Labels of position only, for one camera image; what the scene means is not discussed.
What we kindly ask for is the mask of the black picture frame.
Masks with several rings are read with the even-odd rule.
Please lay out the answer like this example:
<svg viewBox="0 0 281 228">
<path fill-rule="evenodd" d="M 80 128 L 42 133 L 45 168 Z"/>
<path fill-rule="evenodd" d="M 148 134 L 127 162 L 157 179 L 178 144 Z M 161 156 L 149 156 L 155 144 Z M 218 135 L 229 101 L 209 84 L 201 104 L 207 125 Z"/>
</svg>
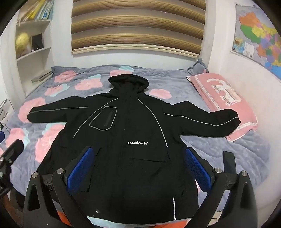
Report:
<svg viewBox="0 0 281 228">
<path fill-rule="evenodd" d="M 42 33 L 31 37 L 32 51 L 44 48 Z"/>
</svg>

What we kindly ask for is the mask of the black hooded jacket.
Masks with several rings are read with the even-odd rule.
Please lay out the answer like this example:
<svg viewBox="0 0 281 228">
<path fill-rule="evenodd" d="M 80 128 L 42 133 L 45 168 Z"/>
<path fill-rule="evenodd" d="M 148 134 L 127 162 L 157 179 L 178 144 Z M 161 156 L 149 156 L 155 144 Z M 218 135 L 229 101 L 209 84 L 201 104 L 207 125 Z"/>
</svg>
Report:
<svg viewBox="0 0 281 228">
<path fill-rule="evenodd" d="M 65 123 L 38 172 L 65 168 L 90 147 L 93 164 L 74 194 L 90 220 L 146 225 L 193 217 L 197 186 L 181 136 L 226 137 L 239 126 L 238 114 L 207 112 L 188 101 L 166 103 L 146 95 L 148 80 L 136 75 L 113 76 L 109 82 L 108 93 L 31 109 L 31 123 Z"/>
</svg>

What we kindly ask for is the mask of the pink pillow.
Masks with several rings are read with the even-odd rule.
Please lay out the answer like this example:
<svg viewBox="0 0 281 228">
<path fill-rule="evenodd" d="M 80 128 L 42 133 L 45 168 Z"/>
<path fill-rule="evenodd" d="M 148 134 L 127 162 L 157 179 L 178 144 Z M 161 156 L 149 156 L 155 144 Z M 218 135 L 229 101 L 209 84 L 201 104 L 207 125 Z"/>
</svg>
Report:
<svg viewBox="0 0 281 228">
<path fill-rule="evenodd" d="M 252 108 L 223 76 L 214 73 L 202 73 L 187 76 L 187 79 L 194 85 L 212 112 L 232 109 L 238 113 L 241 123 L 233 133 L 226 137 L 229 142 L 240 139 L 251 130 L 257 131 L 258 119 Z"/>
</svg>

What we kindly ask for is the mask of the grey pillow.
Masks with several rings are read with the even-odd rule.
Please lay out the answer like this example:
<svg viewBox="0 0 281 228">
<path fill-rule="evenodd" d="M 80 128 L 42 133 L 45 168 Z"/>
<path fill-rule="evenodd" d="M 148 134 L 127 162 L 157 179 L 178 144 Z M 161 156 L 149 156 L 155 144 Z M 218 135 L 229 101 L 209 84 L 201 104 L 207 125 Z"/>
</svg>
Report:
<svg viewBox="0 0 281 228">
<path fill-rule="evenodd" d="M 202 59 L 199 59 L 198 61 L 196 61 L 193 66 L 189 67 L 187 69 L 187 72 L 194 76 L 194 75 L 198 75 L 198 74 L 203 74 L 203 73 L 208 73 L 208 69 L 206 67 L 206 65 L 203 63 Z"/>
</svg>

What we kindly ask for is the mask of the row of books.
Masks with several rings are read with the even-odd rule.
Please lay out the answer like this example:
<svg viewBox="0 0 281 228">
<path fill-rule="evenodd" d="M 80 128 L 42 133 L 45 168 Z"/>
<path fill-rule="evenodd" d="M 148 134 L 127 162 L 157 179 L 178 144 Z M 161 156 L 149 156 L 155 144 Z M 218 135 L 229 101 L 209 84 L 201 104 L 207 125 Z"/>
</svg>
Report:
<svg viewBox="0 0 281 228">
<path fill-rule="evenodd" d="M 53 6 L 54 6 L 54 1 L 49 1 L 49 0 L 36 1 L 27 10 L 27 12 L 20 17 L 19 22 L 52 20 Z"/>
</svg>

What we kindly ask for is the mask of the black phone on bed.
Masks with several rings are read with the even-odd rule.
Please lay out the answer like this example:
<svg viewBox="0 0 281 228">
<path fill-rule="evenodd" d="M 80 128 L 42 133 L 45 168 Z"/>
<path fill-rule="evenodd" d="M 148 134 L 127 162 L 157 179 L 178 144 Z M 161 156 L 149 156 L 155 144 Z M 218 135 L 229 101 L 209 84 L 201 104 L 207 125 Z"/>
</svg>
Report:
<svg viewBox="0 0 281 228">
<path fill-rule="evenodd" d="M 222 156 L 224 172 L 230 174 L 237 174 L 234 154 L 232 152 L 224 151 L 222 153 Z"/>
</svg>

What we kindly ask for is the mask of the flat items on low shelf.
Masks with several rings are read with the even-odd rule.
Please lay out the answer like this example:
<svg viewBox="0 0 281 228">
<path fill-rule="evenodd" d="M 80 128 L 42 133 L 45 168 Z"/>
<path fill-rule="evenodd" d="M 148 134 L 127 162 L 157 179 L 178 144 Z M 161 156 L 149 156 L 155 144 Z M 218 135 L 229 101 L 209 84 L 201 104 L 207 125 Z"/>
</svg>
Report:
<svg viewBox="0 0 281 228">
<path fill-rule="evenodd" d="M 45 72 L 44 74 L 42 74 L 42 75 L 40 75 L 40 76 L 37 76 L 37 77 L 34 77 L 33 79 L 31 79 L 31 82 L 32 82 L 32 83 L 41 82 L 41 81 L 43 81 L 45 78 L 51 76 L 52 74 L 53 74 L 53 71 Z"/>
</svg>

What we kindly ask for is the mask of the colourful wall map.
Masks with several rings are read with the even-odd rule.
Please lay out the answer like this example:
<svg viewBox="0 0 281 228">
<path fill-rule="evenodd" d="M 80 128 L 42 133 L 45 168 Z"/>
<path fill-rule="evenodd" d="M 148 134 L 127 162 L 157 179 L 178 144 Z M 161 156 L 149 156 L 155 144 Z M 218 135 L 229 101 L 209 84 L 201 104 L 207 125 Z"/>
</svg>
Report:
<svg viewBox="0 0 281 228">
<path fill-rule="evenodd" d="M 253 60 L 280 79 L 280 35 L 262 9 L 236 5 L 232 52 Z"/>
</svg>

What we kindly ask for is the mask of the white bookshelf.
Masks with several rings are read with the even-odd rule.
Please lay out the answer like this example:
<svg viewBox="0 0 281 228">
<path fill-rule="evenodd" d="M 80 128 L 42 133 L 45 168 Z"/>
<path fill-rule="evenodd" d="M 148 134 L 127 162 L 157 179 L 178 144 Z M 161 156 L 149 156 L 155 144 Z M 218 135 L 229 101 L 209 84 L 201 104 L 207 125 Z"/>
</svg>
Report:
<svg viewBox="0 0 281 228">
<path fill-rule="evenodd" d="M 19 15 L 16 23 L 15 39 L 23 32 L 29 35 L 29 44 L 22 52 L 21 55 L 16 54 L 16 62 L 18 67 L 19 78 L 21 85 L 26 96 L 32 93 L 36 88 L 43 84 L 49 77 L 45 78 L 41 82 L 32 83 L 31 79 L 40 76 L 45 72 L 51 71 L 53 66 L 53 54 L 52 54 L 52 20 L 41 21 L 26 21 L 19 22 L 21 16 L 27 12 L 27 10 L 36 1 L 27 1 L 19 10 Z M 32 51 L 31 37 L 42 33 L 44 48 L 37 51 Z"/>
</svg>

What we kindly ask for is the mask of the yellow globe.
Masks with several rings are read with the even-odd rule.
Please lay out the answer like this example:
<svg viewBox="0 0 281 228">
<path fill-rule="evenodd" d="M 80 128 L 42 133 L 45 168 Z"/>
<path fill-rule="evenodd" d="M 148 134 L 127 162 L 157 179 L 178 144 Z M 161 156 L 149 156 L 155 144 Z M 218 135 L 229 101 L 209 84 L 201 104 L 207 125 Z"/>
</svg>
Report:
<svg viewBox="0 0 281 228">
<path fill-rule="evenodd" d="M 21 55 L 29 44 L 29 35 L 25 32 L 19 34 L 15 40 L 16 54 Z"/>
</svg>

